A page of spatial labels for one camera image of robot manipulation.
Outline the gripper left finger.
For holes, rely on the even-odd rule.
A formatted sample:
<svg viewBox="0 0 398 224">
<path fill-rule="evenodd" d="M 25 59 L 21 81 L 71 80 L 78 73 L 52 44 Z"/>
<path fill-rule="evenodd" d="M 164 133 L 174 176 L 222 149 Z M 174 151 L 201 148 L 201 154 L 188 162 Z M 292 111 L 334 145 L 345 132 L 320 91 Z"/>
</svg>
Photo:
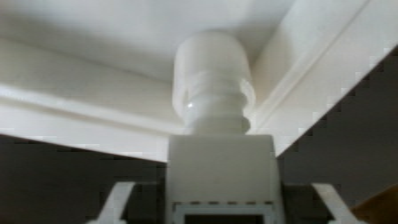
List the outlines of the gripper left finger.
<svg viewBox="0 0 398 224">
<path fill-rule="evenodd" d="M 123 213 L 135 185 L 135 182 L 117 182 L 114 184 L 100 215 L 85 224 L 126 224 Z"/>
</svg>

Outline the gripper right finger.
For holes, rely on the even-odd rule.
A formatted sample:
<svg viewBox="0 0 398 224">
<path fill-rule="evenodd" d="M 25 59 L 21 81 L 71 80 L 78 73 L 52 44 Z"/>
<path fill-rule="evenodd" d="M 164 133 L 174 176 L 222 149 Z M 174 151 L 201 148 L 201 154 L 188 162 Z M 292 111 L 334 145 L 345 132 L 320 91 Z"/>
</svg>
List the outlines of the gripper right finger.
<svg viewBox="0 0 398 224">
<path fill-rule="evenodd" d="M 313 188 L 332 215 L 327 224 L 368 224 L 355 218 L 334 186 L 325 183 L 313 183 Z"/>
</svg>

